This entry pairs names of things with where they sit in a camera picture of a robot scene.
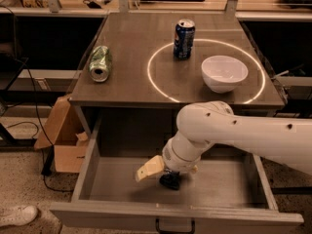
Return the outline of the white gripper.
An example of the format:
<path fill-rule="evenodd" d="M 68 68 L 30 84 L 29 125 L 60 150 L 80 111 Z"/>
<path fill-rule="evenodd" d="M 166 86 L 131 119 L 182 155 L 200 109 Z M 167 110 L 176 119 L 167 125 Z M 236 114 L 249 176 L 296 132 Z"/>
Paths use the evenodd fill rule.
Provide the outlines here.
<path fill-rule="evenodd" d="M 176 140 L 174 137 L 168 140 L 162 151 L 162 157 L 156 155 L 148 160 L 136 171 L 136 182 L 148 177 L 156 176 L 167 169 L 172 172 L 198 172 L 197 163 L 201 159 L 201 149 L 194 146 L 187 139 Z"/>

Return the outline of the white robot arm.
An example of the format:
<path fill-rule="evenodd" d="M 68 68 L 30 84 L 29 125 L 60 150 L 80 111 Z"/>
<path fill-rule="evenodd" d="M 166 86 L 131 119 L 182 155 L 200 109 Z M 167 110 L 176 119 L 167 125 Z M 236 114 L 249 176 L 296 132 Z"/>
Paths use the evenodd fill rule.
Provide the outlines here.
<path fill-rule="evenodd" d="M 216 144 L 312 174 L 311 120 L 237 116 L 227 103 L 211 101 L 181 108 L 176 126 L 162 153 L 137 170 L 137 181 L 164 171 L 195 172 L 202 154 Z"/>

